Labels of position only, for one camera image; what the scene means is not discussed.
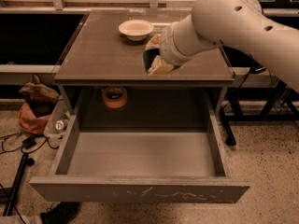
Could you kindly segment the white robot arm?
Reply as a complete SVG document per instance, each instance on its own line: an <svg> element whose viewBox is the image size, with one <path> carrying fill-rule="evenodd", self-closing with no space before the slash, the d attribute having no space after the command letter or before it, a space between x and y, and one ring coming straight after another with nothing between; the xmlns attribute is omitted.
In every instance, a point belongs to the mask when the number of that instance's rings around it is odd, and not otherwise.
<svg viewBox="0 0 299 224"><path fill-rule="evenodd" d="M146 45L159 50L151 75L166 74L202 51L225 46L249 55L299 91L299 30L266 18L257 0L195 0L191 14Z"/></svg>

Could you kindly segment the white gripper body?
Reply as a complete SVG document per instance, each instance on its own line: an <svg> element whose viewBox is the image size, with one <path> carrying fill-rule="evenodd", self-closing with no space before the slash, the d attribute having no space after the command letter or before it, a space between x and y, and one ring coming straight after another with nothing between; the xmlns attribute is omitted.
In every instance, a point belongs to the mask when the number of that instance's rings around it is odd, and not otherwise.
<svg viewBox="0 0 299 224"><path fill-rule="evenodd" d="M193 59L193 56L186 56L182 54L175 44L174 39L174 24L165 27L161 33L159 40L160 56L176 66L182 66L186 62Z"/></svg>

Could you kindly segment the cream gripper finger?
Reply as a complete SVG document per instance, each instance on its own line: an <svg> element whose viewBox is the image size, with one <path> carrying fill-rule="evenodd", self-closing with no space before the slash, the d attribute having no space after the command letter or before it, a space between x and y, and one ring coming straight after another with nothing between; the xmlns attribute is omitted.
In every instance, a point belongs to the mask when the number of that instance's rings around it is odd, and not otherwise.
<svg viewBox="0 0 299 224"><path fill-rule="evenodd" d="M160 34L154 35L150 41L146 44L145 50L157 49L160 47Z"/></svg>
<svg viewBox="0 0 299 224"><path fill-rule="evenodd" d="M174 65L168 63L160 55L156 56L149 68L148 74L152 75L163 75L167 74L174 69Z"/></svg>

